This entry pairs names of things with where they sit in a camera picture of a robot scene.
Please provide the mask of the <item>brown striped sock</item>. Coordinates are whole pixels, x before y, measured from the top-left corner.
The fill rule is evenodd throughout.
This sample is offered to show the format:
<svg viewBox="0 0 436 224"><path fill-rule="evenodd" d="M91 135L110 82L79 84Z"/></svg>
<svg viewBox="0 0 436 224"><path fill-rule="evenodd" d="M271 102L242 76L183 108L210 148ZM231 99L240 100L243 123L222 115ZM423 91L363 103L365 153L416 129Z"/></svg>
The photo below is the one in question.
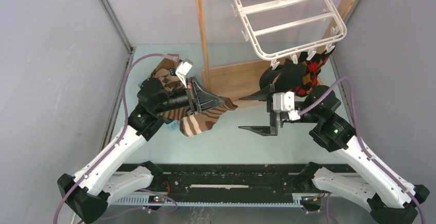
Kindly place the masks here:
<svg viewBox="0 0 436 224"><path fill-rule="evenodd" d="M159 114L165 119L179 121L180 132L186 137L193 137L211 130L218 122L221 115L227 111L234 111L238 108L230 98L222 98L224 99L225 104L200 113L188 114L190 112L190 107L181 107L169 111L163 111Z"/></svg>

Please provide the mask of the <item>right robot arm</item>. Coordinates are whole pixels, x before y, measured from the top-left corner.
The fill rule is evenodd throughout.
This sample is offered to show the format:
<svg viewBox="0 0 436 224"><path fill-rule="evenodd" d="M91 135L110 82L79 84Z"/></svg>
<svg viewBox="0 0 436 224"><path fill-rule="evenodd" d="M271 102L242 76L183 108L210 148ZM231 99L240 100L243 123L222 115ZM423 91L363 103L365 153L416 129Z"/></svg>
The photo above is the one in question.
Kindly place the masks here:
<svg viewBox="0 0 436 224"><path fill-rule="evenodd" d="M312 123L309 135L314 142L343 158L362 178L356 182L309 162L298 175L302 190L319 189L345 198L367 210L377 223L414 222L429 190L402 178L369 149L356 129L336 114L340 100L327 86L316 86L304 101L296 101L293 92L279 92L270 84L244 100L265 102L270 118L268 126L246 130L275 136L284 123Z"/></svg>

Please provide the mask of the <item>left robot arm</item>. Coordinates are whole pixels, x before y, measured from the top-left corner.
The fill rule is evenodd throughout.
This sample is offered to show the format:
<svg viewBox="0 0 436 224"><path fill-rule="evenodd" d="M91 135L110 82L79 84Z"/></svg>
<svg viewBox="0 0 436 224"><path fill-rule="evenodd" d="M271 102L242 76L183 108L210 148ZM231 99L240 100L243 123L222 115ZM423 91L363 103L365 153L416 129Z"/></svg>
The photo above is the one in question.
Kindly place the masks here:
<svg viewBox="0 0 436 224"><path fill-rule="evenodd" d="M165 122L167 111L187 108L200 113L225 104L206 90L195 77L187 86L168 91L158 78L144 80L137 93L138 104L116 137L84 168L73 175L64 173L57 184L62 204L67 204L83 223L98 220L114 201L136 190L157 191L162 170L148 161L119 178L113 174L138 148L149 141Z"/></svg>

